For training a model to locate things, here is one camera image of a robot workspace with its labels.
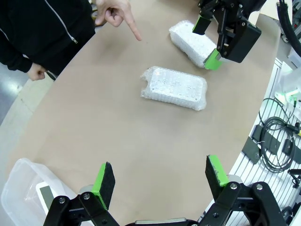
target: white plastic bin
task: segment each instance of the white plastic bin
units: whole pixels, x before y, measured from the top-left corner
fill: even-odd
[[[42,226],[46,214],[42,208],[36,185],[45,181],[58,195],[73,199],[76,194],[46,166],[19,159],[4,185],[1,203],[16,226]]]

